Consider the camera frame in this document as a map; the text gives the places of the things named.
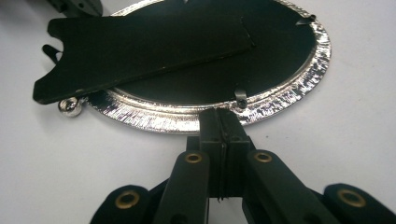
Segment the white table surface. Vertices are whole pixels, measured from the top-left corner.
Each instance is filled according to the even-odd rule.
[[[134,1],[102,1],[106,14]],[[332,41],[330,69],[302,101],[247,126],[311,189],[366,190],[396,211],[396,1],[294,0],[318,16]],[[169,177],[186,135],[148,133],[85,106],[75,119],[39,105],[33,86],[62,48],[45,1],[0,1],[0,223],[89,223],[112,190],[147,189]],[[247,223],[241,200],[211,201],[209,223]]]

